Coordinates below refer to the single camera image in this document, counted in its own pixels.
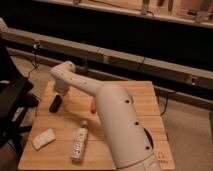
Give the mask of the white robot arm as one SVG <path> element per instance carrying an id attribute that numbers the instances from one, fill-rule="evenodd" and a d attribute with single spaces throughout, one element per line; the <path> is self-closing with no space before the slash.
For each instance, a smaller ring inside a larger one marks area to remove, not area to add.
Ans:
<path id="1" fill-rule="evenodd" d="M 66 95 L 70 87 L 95 98 L 96 110 L 117 171 L 162 171 L 151 142 L 139 121 L 128 90 L 75 73 L 71 61 L 51 69 L 55 90 Z"/>

